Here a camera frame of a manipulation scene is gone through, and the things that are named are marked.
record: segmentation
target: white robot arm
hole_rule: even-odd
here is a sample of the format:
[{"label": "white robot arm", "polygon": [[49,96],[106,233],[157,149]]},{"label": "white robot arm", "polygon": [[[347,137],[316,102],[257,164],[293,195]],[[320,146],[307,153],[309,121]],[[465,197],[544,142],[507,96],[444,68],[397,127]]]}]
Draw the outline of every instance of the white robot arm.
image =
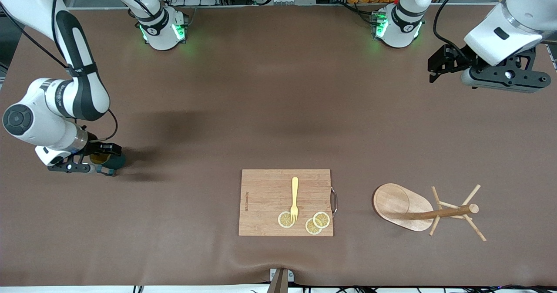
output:
[{"label": "white robot arm", "polygon": [[[72,80],[44,77],[33,81],[25,96],[2,117],[4,128],[12,136],[35,145],[40,160],[50,170],[60,171],[53,167],[65,158],[78,152],[88,155],[105,146],[100,142],[91,144],[96,136],[71,120],[99,119],[109,109],[109,95],[83,29],[62,0],[57,0],[54,10],[54,0],[0,0],[0,3],[10,17],[56,39],[68,63],[66,71]],[[89,172],[89,168],[83,167],[65,171]]]},{"label": "white robot arm", "polygon": [[159,0],[121,0],[139,21],[143,38],[158,51],[166,51],[185,41],[187,22],[184,14]]},{"label": "white robot arm", "polygon": [[402,48],[410,45],[418,36],[422,26],[422,17],[426,13],[432,0],[399,0],[378,10],[383,13],[378,24],[374,27],[376,39],[385,44]]},{"label": "white robot arm", "polygon": [[443,45],[428,59],[429,81],[463,71],[461,81],[472,88],[536,92],[551,78],[532,70],[535,46],[556,30],[557,0],[503,0],[465,36],[465,47]]}]

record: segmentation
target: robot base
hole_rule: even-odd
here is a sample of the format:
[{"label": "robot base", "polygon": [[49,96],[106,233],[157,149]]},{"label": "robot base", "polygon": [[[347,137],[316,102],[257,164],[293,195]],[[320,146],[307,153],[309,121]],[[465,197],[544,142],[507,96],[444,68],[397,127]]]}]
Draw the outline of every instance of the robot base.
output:
[{"label": "robot base", "polygon": [[178,44],[185,44],[188,33],[189,17],[172,7],[165,7],[169,14],[169,23],[160,31],[159,35],[150,35],[144,31],[145,43],[158,51],[167,51]]},{"label": "robot base", "polygon": [[391,47],[402,48],[410,45],[410,43],[418,37],[418,31],[422,24],[420,23],[414,29],[414,33],[402,32],[392,18],[391,13],[394,7],[395,4],[390,3],[372,14],[372,23],[374,23],[372,24],[372,35],[374,39],[380,39]]}]

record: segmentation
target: dried lemon slice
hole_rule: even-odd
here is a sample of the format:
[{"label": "dried lemon slice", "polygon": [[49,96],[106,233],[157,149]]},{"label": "dried lemon slice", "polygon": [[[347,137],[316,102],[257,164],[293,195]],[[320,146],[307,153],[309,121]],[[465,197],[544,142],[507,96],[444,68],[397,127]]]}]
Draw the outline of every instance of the dried lemon slice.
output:
[{"label": "dried lemon slice", "polygon": [[325,229],[329,226],[329,223],[331,223],[331,218],[329,218],[329,215],[326,212],[318,212],[314,214],[312,219],[314,225],[320,229]]},{"label": "dried lemon slice", "polygon": [[308,221],[306,221],[306,231],[313,236],[321,233],[321,229],[314,225],[313,218],[309,218]]},{"label": "dried lemon slice", "polygon": [[290,220],[290,212],[280,213],[280,215],[278,216],[278,224],[280,224],[281,227],[286,229],[292,227],[294,225],[294,222]]}]

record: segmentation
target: bamboo cutting board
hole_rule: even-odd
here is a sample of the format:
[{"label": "bamboo cutting board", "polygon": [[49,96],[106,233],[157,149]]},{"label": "bamboo cutting board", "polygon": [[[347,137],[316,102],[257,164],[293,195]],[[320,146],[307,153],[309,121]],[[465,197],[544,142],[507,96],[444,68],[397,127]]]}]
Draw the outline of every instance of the bamboo cutting board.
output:
[{"label": "bamboo cutting board", "polygon": [[[279,225],[279,215],[292,206],[292,178],[299,179],[298,220],[290,228]],[[308,237],[306,220],[326,212],[331,223],[316,237],[332,237],[331,170],[242,170],[239,231],[241,236]]]}]

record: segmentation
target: brown table surface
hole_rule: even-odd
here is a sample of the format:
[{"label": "brown table surface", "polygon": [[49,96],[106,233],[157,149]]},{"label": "brown table surface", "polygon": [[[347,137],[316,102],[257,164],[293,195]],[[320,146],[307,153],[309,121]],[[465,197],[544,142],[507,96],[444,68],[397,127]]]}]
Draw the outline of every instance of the brown table surface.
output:
[{"label": "brown table surface", "polygon": [[[462,45],[490,8],[448,7],[439,32]],[[258,283],[272,267],[304,285],[557,285],[557,84],[429,84],[435,9],[398,50],[343,7],[198,10],[188,43],[165,52],[125,11],[75,13],[133,164],[116,178],[48,172],[2,129],[0,285]],[[38,77],[67,75],[23,39],[0,109]],[[85,124],[113,129],[110,116]],[[331,169],[335,236],[239,237],[243,168]],[[463,220],[433,237],[382,220],[371,198],[387,182],[451,203],[481,184],[487,242]]]}]

